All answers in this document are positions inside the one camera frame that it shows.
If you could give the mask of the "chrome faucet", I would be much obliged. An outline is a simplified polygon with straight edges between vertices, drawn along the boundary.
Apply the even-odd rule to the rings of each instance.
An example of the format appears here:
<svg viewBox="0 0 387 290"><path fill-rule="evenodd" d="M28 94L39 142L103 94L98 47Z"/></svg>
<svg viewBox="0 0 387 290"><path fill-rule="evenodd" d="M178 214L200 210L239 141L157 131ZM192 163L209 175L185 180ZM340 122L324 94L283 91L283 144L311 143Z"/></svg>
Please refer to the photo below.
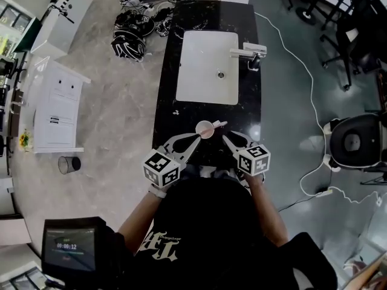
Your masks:
<svg viewBox="0 0 387 290"><path fill-rule="evenodd" d="M259 71L261 60L267 55L267 47L255 43L243 43L243 49L230 49L230 56L245 59L250 71Z"/></svg>

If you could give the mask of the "small mounted monitor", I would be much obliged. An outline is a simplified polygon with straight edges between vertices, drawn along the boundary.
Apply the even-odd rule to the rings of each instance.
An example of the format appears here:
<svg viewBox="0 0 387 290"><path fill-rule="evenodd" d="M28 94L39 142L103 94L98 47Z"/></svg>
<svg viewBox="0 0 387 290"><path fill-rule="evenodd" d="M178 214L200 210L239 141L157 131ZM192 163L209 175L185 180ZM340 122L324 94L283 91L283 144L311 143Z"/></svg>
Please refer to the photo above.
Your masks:
<svg viewBox="0 0 387 290"><path fill-rule="evenodd" d="M43 264L61 271L95 272L105 230L106 222L100 217L45 220Z"/></svg>

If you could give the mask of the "white wristband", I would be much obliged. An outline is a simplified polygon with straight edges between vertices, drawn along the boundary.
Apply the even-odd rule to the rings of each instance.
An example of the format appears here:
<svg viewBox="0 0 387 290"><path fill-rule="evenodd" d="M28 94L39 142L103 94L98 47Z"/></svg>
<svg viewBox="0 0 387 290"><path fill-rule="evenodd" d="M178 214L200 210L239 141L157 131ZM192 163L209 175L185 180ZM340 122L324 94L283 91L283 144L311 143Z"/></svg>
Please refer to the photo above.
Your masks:
<svg viewBox="0 0 387 290"><path fill-rule="evenodd" d="M153 184L149 186L148 192L160 199L164 199L167 195L167 190L165 190L165 188L158 188Z"/></svg>

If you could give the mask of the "dark green cabinet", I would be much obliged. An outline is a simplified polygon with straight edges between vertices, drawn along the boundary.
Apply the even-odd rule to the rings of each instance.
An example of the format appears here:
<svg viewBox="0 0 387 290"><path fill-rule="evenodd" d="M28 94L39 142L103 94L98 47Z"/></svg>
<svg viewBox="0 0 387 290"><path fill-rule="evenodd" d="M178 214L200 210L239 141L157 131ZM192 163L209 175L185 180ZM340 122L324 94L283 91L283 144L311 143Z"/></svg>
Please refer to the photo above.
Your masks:
<svg viewBox="0 0 387 290"><path fill-rule="evenodd" d="M37 35L41 30L42 24L38 18L33 18L24 30L21 38L12 48L11 53L23 53L31 50Z"/></svg>

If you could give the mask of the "black white striped helmet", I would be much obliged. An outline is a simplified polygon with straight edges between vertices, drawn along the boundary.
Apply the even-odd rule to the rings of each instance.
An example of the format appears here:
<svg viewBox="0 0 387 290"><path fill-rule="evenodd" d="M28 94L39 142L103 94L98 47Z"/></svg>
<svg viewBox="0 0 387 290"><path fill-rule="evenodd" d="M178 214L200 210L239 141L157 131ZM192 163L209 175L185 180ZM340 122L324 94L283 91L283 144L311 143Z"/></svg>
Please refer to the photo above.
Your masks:
<svg viewBox="0 0 387 290"><path fill-rule="evenodd" d="M117 57L141 62L146 51L146 41L132 30L116 30L111 47Z"/></svg>

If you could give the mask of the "black cabinet faucet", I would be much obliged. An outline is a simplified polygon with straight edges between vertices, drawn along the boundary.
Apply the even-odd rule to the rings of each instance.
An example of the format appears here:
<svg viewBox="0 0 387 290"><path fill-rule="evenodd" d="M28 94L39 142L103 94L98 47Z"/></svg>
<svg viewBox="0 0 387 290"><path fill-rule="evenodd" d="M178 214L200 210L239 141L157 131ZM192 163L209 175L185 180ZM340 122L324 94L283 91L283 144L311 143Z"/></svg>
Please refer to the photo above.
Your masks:
<svg viewBox="0 0 387 290"><path fill-rule="evenodd" d="M67 19L70 23L75 24L75 22L68 17L68 12L64 8L57 7L56 5L52 4L48 8L49 10L57 10L59 12L59 15L62 15L65 19Z"/></svg>

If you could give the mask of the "person's grey trousers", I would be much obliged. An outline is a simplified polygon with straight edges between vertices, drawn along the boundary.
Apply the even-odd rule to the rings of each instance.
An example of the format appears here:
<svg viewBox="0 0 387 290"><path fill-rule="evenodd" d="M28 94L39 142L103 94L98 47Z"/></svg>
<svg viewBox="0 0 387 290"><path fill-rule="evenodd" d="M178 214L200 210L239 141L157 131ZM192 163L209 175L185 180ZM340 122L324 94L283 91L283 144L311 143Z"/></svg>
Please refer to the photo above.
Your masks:
<svg viewBox="0 0 387 290"><path fill-rule="evenodd" d="M220 169L214 166L196 166L187 164L186 168L180 173L180 179L193 178L230 179L239 183L239 179L233 169Z"/></svg>

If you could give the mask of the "black tripod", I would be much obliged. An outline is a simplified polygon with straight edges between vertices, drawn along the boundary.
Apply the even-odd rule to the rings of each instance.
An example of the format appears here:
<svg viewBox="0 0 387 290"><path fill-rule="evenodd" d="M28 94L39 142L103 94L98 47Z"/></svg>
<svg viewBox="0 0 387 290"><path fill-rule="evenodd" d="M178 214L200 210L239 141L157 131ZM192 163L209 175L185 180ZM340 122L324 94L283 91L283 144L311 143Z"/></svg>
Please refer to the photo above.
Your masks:
<svg viewBox="0 0 387 290"><path fill-rule="evenodd" d="M382 176L379 176L368 181L360 183L361 185L387 185L387 173L384 173Z"/></svg>

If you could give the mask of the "tangle of black white headsets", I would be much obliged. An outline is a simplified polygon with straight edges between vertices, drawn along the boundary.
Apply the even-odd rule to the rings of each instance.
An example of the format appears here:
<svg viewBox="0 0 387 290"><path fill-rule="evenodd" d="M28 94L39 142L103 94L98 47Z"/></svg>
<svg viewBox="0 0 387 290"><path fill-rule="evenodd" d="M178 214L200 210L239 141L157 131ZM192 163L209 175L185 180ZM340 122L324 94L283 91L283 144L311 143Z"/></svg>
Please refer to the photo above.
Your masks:
<svg viewBox="0 0 387 290"><path fill-rule="evenodd" d="M120 0L123 12L115 20L116 30L132 29L142 37L156 32L161 37L169 34L176 3L193 0Z"/></svg>

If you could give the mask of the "black mesh wastebasket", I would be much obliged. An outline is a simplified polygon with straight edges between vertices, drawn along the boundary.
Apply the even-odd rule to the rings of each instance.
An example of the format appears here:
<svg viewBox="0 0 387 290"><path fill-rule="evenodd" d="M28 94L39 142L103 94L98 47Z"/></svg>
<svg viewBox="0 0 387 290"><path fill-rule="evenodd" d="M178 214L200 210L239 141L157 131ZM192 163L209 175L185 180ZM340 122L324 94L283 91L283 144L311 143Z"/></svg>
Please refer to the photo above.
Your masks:
<svg viewBox="0 0 387 290"><path fill-rule="evenodd" d="M60 156L58 168L63 175L76 172L81 168L81 160L77 156Z"/></svg>

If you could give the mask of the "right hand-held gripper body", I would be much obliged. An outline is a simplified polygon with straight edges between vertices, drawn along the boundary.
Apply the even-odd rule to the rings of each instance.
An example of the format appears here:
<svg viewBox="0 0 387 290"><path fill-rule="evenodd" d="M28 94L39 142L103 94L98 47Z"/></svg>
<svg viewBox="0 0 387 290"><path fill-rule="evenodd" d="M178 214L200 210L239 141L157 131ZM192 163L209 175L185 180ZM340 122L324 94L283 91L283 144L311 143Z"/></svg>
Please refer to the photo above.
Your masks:
<svg viewBox="0 0 387 290"><path fill-rule="evenodd" d="M240 171L256 176L269 170L270 152L263 145L249 147L233 154Z"/></svg>

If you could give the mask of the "yellow artificial flowers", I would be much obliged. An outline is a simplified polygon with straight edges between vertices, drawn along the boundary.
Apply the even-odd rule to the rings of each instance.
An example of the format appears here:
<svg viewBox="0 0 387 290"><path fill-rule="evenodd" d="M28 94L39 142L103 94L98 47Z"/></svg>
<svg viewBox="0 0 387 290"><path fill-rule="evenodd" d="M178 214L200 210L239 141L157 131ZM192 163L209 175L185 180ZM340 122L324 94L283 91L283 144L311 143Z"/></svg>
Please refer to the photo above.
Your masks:
<svg viewBox="0 0 387 290"><path fill-rule="evenodd" d="M33 150L33 134L27 129L24 129L19 136L19 148L24 152L31 152Z"/></svg>

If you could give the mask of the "wooden edged desk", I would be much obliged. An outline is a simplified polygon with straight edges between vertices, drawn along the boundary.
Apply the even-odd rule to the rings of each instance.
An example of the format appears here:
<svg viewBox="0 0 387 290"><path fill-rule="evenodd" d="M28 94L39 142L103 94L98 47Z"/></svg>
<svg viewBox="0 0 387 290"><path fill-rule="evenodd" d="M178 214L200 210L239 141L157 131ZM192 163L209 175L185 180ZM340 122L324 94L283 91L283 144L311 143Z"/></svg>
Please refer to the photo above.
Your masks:
<svg viewBox="0 0 387 290"><path fill-rule="evenodd" d="M341 290L387 290L387 252L370 264L362 261L347 262L344 266L353 271L353 276Z"/></svg>

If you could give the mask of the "person's right forearm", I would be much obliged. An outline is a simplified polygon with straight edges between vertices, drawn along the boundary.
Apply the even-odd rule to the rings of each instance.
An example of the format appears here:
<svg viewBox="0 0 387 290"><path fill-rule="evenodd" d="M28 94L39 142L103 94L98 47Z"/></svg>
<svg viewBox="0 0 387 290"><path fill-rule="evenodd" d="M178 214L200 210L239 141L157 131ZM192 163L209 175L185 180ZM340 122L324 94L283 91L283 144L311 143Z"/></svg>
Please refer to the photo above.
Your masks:
<svg viewBox="0 0 387 290"><path fill-rule="evenodd" d="M288 242L287 229L269 197L262 176L245 174L244 178L249 186L262 232L277 247L285 245Z"/></svg>

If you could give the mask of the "black office chair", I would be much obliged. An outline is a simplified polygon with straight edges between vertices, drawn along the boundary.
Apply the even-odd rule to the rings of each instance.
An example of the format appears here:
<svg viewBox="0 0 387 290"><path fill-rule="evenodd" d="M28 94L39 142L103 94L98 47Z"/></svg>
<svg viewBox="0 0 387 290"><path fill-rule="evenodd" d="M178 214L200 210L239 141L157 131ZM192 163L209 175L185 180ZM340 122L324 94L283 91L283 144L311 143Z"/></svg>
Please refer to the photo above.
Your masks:
<svg viewBox="0 0 387 290"><path fill-rule="evenodd" d="M343 86L348 91L352 85L351 76L361 72L369 73L380 69L379 46L383 44L383 29L376 19L377 15L366 15L364 11L353 11L352 15L340 18L337 22L336 40L326 34L320 37L327 41L337 52L337 56L322 62L327 68L332 62L342 61L348 83Z"/></svg>

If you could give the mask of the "black marble sink counter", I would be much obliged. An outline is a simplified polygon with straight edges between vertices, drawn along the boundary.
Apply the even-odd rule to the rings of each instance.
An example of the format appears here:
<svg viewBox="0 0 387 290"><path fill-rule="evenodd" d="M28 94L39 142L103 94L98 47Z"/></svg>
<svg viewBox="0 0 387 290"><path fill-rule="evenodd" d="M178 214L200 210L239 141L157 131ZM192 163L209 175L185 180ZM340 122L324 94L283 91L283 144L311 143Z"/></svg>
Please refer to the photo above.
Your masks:
<svg viewBox="0 0 387 290"><path fill-rule="evenodd" d="M261 127L261 73L250 71L245 59L239 60L238 103L221 105L178 101L178 72L185 31L225 31L238 35L238 47L244 42L258 43L254 9L249 4L223 1L183 1L173 13L167 39L155 112L153 148L158 148L175 135L195 131L197 123L227 121L207 140L201 140L189 163L227 169L235 164L223 135L237 131L259 140Z"/></svg>

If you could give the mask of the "white sink basin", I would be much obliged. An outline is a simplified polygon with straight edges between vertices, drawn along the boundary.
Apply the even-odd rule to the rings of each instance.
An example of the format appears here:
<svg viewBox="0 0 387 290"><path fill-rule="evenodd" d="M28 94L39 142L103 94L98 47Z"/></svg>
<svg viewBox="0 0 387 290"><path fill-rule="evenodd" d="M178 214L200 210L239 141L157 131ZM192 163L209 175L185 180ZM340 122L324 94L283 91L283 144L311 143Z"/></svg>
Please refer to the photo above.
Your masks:
<svg viewBox="0 0 387 290"><path fill-rule="evenodd" d="M176 99L181 102L236 105L239 60L230 50L238 35L225 31L185 31Z"/></svg>

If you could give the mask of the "white drawer cabinet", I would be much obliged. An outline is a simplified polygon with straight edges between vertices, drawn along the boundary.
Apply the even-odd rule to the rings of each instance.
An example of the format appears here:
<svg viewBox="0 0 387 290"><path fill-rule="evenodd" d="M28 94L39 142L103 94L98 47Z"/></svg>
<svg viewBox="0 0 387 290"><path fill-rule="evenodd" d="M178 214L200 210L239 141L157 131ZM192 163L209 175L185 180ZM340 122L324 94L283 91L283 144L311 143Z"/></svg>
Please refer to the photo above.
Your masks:
<svg viewBox="0 0 387 290"><path fill-rule="evenodd" d="M91 79L50 57L35 64L31 83L37 89L33 118L34 153L77 153L77 118L83 84Z"/></svg>

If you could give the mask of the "person's left forearm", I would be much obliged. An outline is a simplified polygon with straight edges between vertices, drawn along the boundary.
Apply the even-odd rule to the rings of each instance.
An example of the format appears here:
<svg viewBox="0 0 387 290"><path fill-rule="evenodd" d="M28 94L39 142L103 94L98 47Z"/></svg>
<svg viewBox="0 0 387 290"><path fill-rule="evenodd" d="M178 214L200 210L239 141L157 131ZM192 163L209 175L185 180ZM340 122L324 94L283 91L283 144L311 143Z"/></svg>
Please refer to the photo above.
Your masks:
<svg viewBox="0 0 387 290"><path fill-rule="evenodd" d="M125 246L136 254L143 243L163 198L148 192L119 228Z"/></svg>

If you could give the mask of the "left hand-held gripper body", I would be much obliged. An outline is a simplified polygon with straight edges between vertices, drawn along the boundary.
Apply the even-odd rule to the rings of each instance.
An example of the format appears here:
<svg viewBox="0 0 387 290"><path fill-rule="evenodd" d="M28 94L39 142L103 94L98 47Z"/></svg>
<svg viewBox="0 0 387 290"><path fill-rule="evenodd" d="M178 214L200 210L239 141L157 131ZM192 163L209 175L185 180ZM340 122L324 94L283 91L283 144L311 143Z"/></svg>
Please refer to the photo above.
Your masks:
<svg viewBox="0 0 387 290"><path fill-rule="evenodd" d="M142 163L144 176L151 184L164 188L180 179L184 158L184 153L174 151L171 145L152 149Z"/></svg>

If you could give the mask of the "person's black printed t-shirt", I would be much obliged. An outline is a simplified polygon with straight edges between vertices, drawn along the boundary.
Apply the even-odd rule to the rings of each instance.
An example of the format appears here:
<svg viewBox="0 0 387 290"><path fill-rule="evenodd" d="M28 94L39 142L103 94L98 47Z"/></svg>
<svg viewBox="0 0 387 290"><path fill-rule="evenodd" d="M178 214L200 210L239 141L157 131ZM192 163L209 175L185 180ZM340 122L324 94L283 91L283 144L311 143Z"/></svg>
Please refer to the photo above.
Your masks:
<svg viewBox="0 0 387 290"><path fill-rule="evenodd" d="M119 229L124 290L337 290L306 232L289 239L260 177L187 178L150 190Z"/></svg>

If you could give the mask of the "black pole stand round base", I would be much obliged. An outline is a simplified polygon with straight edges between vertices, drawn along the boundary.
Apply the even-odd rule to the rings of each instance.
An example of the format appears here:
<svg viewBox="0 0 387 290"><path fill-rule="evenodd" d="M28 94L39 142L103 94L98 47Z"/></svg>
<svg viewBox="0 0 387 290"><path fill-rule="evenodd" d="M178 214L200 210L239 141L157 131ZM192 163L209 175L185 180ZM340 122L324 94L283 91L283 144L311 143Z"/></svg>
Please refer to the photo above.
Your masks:
<svg viewBox="0 0 387 290"><path fill-rule="evenodd" d="M315 25L316 17L312 13L312 11L313 11L313 7L308 7L308 8L298 7L296 9L296 14L305 23L309 25Z"/></svg>

